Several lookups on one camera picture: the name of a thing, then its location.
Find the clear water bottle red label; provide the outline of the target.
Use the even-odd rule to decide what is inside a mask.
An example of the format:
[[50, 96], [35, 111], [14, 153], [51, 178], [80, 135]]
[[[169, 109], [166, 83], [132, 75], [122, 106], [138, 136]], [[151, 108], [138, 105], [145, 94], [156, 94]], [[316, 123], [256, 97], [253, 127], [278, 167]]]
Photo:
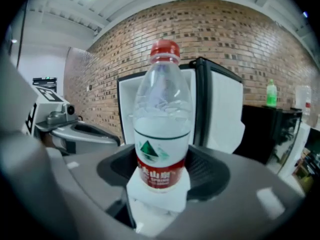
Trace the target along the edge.
[[134, 101], [135, 152], [142, 182], [156, 192], [172, 189], [182, 176], [193, 129], [193, 102], [179, 68], [180, 48], [160, 39]]

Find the black mini fridge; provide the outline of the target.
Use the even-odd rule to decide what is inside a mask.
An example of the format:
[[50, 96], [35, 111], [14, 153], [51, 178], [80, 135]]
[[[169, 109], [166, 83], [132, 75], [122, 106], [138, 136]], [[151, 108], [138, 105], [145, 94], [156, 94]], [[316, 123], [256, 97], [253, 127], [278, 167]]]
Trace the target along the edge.
[[[190, 90], [193, 107], [193, 119], [192, 119], [192, 131], [189, 136], [189, 144], [192, 145], [195, 142], [196, 133], [196, 117], [197, 117], [197, 98], [198, 94], [198, 72], [194, 68], [192, 62], [182, 64], [179, 66], [182, 71], [188, 88]], [[133, 126], [133, 113], [134, 102], [138, 91], [138, 88], [144, 78], [146, 72], [133, 73], [131, 75], [123, 76], [117, 79], [117, 102], [118, 112], [120, 118], [122, 139], [125, 144], [134, 143], [134, 126]]]

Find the cardboard box with goods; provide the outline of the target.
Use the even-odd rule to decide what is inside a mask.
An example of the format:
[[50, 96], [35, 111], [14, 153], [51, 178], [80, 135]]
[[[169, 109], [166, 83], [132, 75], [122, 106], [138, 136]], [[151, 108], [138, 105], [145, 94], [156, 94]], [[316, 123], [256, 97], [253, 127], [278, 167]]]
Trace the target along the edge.
[[304, 147], [295, 165], [292, 175], [304, 194], [320, 191], [320, 154]]

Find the black glass-door cabinet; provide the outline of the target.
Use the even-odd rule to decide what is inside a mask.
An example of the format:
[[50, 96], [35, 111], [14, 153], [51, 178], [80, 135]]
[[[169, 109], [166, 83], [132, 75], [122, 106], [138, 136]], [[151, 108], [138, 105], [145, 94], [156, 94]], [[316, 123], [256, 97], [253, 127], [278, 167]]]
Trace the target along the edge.
[[293, 149], [301, 119], [301, 109], [244, 105], [244, 134], [234, 153], [262, 163], [277, 175]]

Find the black box green light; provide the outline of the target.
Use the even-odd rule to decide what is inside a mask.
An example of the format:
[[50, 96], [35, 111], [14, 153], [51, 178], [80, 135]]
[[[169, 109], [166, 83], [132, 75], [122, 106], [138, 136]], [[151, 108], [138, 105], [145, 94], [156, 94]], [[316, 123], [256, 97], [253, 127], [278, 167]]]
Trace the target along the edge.
[[32, 79], [32, 85], [37, 87], [47, 88], [56, 92], [57, 78], [56, 77], [35, 77]]

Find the green drink bottle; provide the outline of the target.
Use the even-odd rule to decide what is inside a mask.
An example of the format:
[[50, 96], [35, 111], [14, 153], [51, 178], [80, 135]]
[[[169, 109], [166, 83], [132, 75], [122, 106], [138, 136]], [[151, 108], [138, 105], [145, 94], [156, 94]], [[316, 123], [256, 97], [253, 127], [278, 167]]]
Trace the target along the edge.
[[269, 80], [266, 88], [266, 105], [269, 107], [277, 106], [277, 87], [274, 84], [273, 79]]

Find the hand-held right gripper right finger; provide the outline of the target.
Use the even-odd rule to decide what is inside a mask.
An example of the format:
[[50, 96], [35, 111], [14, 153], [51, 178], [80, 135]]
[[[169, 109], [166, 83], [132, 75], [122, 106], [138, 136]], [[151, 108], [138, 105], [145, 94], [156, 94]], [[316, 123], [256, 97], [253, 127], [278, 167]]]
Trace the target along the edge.
[[192, 145], [186, 165], [186, 207], [158, 240], [265, 240], [303, 201], [252, 159]]

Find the clear bottle on cabinet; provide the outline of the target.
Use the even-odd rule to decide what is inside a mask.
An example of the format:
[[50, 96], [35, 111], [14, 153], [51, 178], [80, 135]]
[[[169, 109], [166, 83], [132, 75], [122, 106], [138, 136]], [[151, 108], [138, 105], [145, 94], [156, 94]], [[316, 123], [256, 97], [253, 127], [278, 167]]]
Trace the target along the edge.
[[295, 108], [300, 109], [305, 116], [310, 115], [312, 90], [308, 85], [295, 87]]

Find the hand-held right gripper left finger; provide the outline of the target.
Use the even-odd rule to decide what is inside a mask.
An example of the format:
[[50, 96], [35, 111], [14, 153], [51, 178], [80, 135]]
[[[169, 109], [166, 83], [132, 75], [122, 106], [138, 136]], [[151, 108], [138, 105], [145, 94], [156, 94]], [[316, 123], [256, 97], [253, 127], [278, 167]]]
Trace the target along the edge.
[[110, 186], [97, 173], [103, 152], [63, 157], [54, 148], [47, 153], [51, 170], [73, 216], [79, 240], [140, 240], [140, 235], [106, 213], [120, 200], [123, 188]]

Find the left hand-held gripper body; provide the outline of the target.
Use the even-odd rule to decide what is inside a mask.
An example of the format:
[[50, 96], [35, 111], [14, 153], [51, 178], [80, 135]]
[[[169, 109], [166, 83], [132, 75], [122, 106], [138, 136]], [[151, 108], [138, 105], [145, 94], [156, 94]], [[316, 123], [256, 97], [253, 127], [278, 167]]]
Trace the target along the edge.
[[23, 125], [23, 133], [37, 139], [41, 134], [65, 127], [78, 121], [75, 106], [51, 89], [32, 86], [37, 99]]

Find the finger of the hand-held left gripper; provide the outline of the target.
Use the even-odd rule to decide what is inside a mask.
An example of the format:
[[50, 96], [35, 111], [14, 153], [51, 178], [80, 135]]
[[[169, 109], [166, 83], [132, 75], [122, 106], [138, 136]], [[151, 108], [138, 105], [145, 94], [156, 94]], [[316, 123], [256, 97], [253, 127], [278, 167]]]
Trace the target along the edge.
[[72, 126], [73, 125], [66, 125], [66, 126], [58, 127], [52, 130], [51, 134], [55, 137], [60, 137], [68, 141], [92, 142], [92, 143], [99, 143], [99, 144], [116, 145], [117, 147], [120, 146], [119, 137], [113, 134], [111, 131], [109, 131], [106, 128], [98, 127], [97, 125], [92, 125], [102, 130], [105, 130], [109, 133], [112, 133], [113, 136], [96, 136], [96, 135], [80, 133], [72, 130]]
[[93, 136], [105, 136], [105, 137], [113, 137], [114, 135], [108, 131], [100, 129], [96, 126], [85, 124], [85, 123], [75, 123], [72, 125], [72, 130], [76, 132], [80, 132], [83, 134], [93, 135]]

